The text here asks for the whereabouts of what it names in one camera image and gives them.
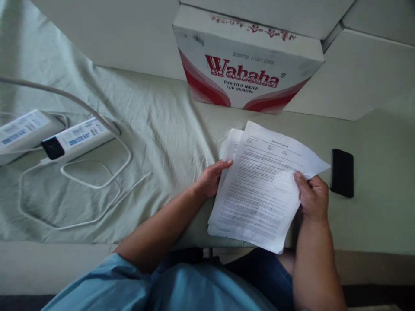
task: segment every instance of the shirt sleeve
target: shirt sleeve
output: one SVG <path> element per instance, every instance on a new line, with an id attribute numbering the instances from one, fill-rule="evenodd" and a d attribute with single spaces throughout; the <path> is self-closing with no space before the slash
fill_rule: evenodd
<path id="1" fill-rule="evenodd" d="M 144 310 L 150 293 L 150 276 L 111 254 L 93 271 L 70 284 L 42 311 Z"/>

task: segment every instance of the wahaha logo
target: wahaha logo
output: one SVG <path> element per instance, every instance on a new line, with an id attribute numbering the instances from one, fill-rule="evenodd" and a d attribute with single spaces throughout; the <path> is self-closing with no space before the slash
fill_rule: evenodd
<path id="1" fill-rule="evenodd" d="M 218 57 L 212 57 L 210 55 L 205 56 L 207 63 L 211 68 L 211 74 L 214 76 L 223 77 L 223 75 L 226 74 L 226 77 L 229 79 L 247 81 L 254 84 L 269 86 L 272 88 L 276 88 L 278 82 L 280 81 L 277 77 L 270 77 L 269 75 L 266 75 L 265 70 L 261 70 L 260 74 L 256 73 L 255 71 L 248 72 L 247 70 L 243 69 L 243 66 L 238 66 L 238 69 L 231 66 L 227 67 L 229 60 L 224 59 L 222 63 L 222 60 Z"/>

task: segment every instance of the finger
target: finger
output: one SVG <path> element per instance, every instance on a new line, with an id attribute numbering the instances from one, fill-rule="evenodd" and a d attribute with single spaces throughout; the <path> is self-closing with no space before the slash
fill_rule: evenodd
<path id="1" fill-rule="evenodd" d="M 220 160 L 216 162 L 215 164 L 212 164 L 211 166 L 209 166 L 208 170 L 214 173 L 220 173 L 224 169 L 230 167 L 232 163 L 233 163 L 233 160 L 229 160 L 229 161 Z"/>
<path id="2" fill-rule="evenodd" d="M 294 173 L 294 180 L 302 193 L 312 194 L 311 188 L 307 183 L 307 179 L 301 172 L 297 171 Z"/>
<path id="3" fill-rule="evenodd" d="M 320 178 L 319 175 L 316 175 L 313 178 L 311 178 L 308 181 L 308 183 L 312 188 L 315 188 L 315 187 L 328 187 L 327 184 L 324 182 L 324 180 L 322 180 Z"/>

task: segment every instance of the light blue shirt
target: light blue shirt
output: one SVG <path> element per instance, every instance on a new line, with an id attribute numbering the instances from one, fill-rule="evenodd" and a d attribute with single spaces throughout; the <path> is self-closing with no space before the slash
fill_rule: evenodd
<path id="1" fill-rule="evenodd" d="M 237 275 L 210 263 L 178 264 L 155 282 L 118 254 L 61 291 L 43 311 L 273 310 Z"/>

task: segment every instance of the wahaha box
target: wahaha box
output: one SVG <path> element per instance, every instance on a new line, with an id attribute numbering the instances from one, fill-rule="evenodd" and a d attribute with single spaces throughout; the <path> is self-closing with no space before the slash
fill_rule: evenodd
<path id="1" fill-rule="evenodd" d="M 276 114 L 324 63 L 317 39 L 186 5 L 173 31 L 199 102 Z"/>

